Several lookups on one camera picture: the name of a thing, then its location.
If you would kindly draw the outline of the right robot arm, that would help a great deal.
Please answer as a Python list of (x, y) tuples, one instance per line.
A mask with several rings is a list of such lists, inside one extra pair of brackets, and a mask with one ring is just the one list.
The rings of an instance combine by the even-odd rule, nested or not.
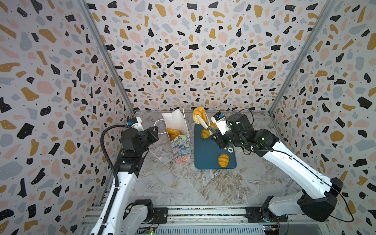
[(324, 222), (337, 205), (337, 196), (343, 188), (339, 178), (329, 178), (314, 170), (291, 152), (283, 142), (266, 129), (255, 130), (248, 117), (239, 112), (229, 117), (217, 112), (211, 118), (217, 130), (211, 139), (221, 149), (239, 147), (244, 154), (257, 154), (276, 165), (302, 190), (288, 196), (269, 196), (261, 206), (257, 218), (273, 222), (279, 216), (304, 214)]

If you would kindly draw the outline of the large seeded oval bread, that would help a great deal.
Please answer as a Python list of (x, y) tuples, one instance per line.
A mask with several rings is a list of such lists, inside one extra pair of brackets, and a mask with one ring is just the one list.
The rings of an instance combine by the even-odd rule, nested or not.
[(167, 133), (171, 142), (175, 140), (178, 136), (182, 135), (181, 131), (171, 128), (167, 129)]

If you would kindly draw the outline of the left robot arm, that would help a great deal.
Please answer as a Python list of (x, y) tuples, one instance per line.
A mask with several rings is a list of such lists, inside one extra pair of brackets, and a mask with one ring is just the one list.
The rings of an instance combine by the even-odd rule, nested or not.
[[(108, 131), (120, 127), (125, 129), (120, 138), (123, 148), (117, 161), (113, 163), (107, 153), (104, 138)], [(110, 198), (91, 231), (92, 235), (134, 235), (143, 223), (152, 220), (154, 211), (149, 199), (136, 200), (133, 203), (128, 200), (149, 147), (158, 140), (157, 126), (139, 131), (129, 125), (116, 124), (102, 132), (100, 145), (114, 181), (110, 189)]]

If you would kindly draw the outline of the small striped bun top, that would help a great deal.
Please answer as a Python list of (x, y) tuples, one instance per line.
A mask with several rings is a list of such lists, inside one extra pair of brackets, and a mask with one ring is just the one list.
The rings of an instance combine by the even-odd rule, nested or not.
[(201, 132), (201, 137), (203, 139), (208, 139), (211, 136), (211, 133), (208, 129), (203, 129)]

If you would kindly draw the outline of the white metal tongs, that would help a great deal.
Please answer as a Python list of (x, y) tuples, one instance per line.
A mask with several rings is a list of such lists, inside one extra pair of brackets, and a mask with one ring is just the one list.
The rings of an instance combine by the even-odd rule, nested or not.
[(205, 122), (201, 118), (200, 115), (194, 115), (194, 117), (197, 119), (197, 121), (195, 121), (195, 122), (197, 124), (200, 123), (200, 125), (202, 125), (204, 127), (204, 129), (207, 130), (208, 137), (211, 138), (218, 145), (218, 147), (220, 149), (225, 149), (229, 153), (233, 153), (234, 152), (234, 149), (229, 144), (225, 143), (224, 136), (221, 135), (221, 132), (219, 130), (214, 130), (213, 128), (210, 127), (209, 120), (207, 120), (207, 122)]

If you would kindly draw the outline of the round knotted bun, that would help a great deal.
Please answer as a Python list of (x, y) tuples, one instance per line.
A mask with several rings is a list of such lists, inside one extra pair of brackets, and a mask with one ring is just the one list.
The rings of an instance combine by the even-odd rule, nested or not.
[(197, 116), (199, 116), (204, 121), (204, 123), (207, 123), (208, 120), (207, 120), (204, 107), (200, 106), (198, 108), (195, 108), (193, 111), (193, 120), (195, 121), (196, 124), (200, 124), (200, 121), (197, 118)]

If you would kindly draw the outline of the rectangular pastry bread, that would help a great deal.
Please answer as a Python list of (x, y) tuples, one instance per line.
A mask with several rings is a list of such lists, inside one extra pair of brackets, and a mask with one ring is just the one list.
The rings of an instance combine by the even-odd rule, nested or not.
[(210, 127), (212, 128), (212, 129), (214, 129), (214, 130), (218, 130), (218, 127), (217, 127), (217, 125), (214, 123), (214, 122), (210, 122)]

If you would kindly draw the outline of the floral paper bag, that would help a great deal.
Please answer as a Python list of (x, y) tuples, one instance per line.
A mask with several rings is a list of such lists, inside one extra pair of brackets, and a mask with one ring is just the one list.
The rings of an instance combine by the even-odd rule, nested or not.
[(176, 164), (188, 161), (192, 156), (192, 149), (184, 108), (178, 108), (172, 113), (162, 113), (162, 117), (154, 123), (154, 126), (161, 121), (165, 124), (162, 133), (158, 134), (168, 134)]

